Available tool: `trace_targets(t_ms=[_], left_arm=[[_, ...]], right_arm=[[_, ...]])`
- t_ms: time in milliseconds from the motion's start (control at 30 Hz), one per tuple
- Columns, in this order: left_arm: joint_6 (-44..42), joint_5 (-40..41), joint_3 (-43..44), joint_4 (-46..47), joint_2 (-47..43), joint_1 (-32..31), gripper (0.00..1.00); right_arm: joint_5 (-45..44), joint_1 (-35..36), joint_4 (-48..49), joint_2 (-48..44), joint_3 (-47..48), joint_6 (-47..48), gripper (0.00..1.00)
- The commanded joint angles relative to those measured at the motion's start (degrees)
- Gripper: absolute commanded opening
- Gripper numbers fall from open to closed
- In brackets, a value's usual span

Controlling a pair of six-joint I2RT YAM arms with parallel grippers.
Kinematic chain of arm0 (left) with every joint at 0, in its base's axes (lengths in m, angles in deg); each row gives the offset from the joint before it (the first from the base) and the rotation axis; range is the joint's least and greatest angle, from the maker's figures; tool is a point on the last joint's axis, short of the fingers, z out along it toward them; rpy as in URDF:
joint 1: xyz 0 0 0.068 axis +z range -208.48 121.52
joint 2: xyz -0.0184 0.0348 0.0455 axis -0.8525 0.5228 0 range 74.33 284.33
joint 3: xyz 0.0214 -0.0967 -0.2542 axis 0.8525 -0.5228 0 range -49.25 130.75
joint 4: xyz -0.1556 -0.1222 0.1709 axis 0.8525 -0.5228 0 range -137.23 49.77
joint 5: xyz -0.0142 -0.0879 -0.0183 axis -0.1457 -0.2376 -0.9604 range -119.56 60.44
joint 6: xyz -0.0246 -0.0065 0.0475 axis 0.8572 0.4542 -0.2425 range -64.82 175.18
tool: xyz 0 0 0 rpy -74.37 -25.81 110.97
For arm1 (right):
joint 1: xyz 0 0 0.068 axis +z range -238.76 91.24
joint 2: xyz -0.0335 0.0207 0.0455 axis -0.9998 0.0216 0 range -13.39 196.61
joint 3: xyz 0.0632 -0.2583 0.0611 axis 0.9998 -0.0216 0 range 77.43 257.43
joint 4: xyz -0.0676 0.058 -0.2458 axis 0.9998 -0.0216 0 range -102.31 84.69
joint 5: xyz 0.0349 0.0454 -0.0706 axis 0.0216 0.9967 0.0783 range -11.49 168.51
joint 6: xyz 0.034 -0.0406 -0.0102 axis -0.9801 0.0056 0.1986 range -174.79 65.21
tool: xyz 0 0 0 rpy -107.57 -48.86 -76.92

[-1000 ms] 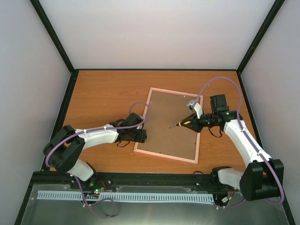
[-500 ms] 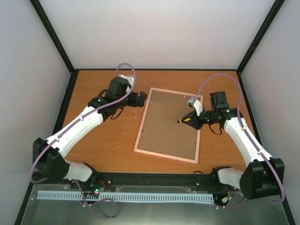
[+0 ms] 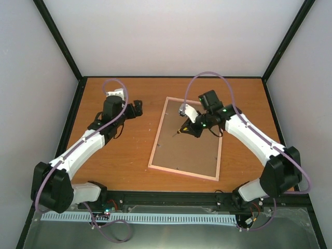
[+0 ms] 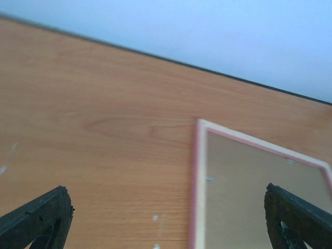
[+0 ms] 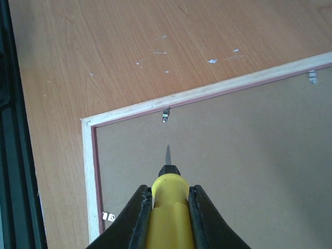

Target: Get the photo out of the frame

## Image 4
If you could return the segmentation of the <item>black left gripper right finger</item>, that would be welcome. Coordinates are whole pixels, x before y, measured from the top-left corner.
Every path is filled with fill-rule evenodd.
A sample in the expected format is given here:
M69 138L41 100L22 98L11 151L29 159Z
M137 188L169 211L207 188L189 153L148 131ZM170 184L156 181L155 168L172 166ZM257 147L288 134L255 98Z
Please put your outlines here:
M331 214L270 183L264 198L273 248L331 248Z

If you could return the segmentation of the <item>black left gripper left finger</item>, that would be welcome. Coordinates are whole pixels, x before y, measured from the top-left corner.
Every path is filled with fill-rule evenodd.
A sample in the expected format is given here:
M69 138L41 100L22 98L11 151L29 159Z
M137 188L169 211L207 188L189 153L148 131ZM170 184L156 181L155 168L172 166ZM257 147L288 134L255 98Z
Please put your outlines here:
M1 248L64 248L74 208L58 186L1 216Z

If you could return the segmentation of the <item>pink picture frame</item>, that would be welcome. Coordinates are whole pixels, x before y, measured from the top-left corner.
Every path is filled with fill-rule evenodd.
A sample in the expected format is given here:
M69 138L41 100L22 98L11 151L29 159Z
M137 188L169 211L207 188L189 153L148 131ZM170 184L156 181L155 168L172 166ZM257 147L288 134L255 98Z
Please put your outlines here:
M271 183L331 211L324 161L204 119L193 155L190 248L270 248L264 196Z

